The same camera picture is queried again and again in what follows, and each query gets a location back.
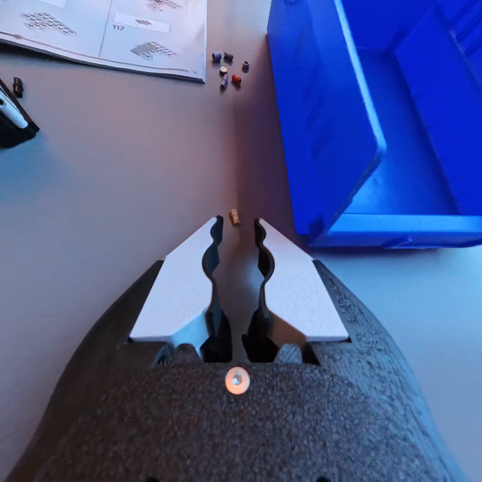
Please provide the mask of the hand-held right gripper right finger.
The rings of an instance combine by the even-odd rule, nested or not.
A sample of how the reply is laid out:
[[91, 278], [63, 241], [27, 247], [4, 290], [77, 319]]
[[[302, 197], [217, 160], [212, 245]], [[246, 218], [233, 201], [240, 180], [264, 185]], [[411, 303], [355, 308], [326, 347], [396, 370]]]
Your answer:
[[255, 220], [255, 242], [267, 338], [274, 343], [348, 340], [314, 259], [262, 218]]

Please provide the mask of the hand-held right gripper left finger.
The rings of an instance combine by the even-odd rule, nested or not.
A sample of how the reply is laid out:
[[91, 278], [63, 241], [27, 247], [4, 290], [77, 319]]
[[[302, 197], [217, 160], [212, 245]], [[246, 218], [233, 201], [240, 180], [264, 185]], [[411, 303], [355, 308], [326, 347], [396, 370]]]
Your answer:
[[219, 265], [223, 226], [222, 216], [209, 219], [163, 259], [130, 341], [190, 344], [202, 354], [202, 346], [221, 325], [213, 273]]

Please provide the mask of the lego truck model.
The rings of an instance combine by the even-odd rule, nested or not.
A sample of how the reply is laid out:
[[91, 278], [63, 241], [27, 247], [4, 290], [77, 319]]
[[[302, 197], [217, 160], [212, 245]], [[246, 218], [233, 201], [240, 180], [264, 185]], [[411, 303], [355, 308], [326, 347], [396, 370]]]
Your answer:
[[13, 148], [33, 139], [39, 127], [7, 85], [1, 81], [1, 148]]

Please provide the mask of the lego instruction booklet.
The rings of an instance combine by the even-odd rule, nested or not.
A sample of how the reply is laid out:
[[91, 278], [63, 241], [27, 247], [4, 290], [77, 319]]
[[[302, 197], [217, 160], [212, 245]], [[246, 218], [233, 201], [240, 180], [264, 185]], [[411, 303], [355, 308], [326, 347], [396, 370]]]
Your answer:
[[1, 43], [205, 83], [207, 1], [1, 1]]

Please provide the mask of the blue plastic bin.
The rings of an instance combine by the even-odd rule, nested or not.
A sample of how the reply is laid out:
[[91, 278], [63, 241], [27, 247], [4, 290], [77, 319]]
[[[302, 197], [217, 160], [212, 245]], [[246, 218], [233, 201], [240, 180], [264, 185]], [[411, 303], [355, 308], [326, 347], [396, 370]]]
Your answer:
[[481, 245], [481, 1], [272, 1], [267, 37], [308, 247]]

